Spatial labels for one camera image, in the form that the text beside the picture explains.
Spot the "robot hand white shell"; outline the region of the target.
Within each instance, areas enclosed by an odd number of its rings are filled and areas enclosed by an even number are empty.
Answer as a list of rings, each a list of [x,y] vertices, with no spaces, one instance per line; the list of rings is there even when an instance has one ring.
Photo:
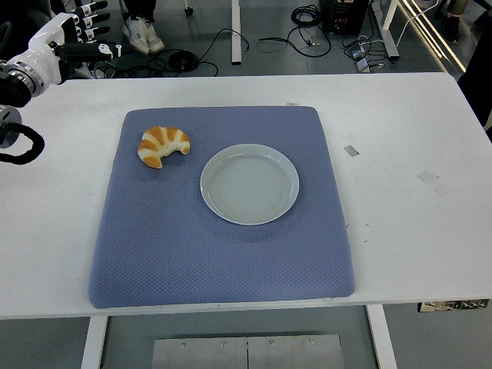
[[[28,42],[27,50],[1,63],[1,71],[21,75],[31,89],[65,82],[81,63],[105,62],[134,51],[129,44],[102,41],[110,28],[106,1],[90,2],[57,14]]]

